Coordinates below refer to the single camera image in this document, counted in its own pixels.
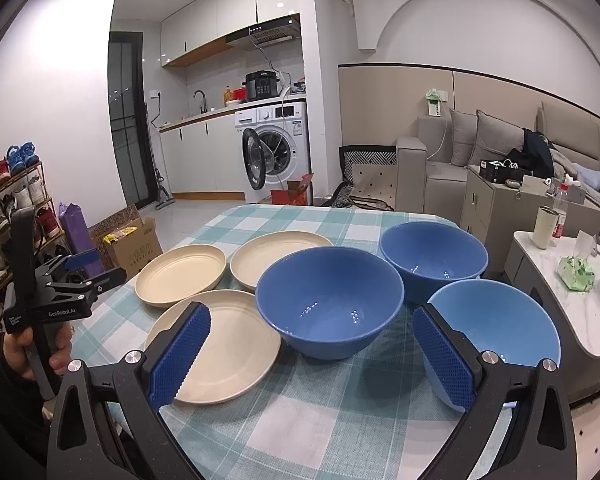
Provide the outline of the person's left hand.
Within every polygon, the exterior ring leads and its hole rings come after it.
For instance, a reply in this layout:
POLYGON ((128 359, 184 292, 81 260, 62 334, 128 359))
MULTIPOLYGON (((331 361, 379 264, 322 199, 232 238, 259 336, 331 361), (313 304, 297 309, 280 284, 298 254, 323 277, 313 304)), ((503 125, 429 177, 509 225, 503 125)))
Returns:
MULTIPOLYGON (((73 328, 65 323, 56 334, 57 351, 50 357, 50 367, 56 375, 62 376, 71 361, 73 328)), ((3 339, 3 353, 9 367, 24 379, 35 380, 30 367, 26 348, 33 342, 33 330, 26 328, 21 333, 7 334, 3 339)))

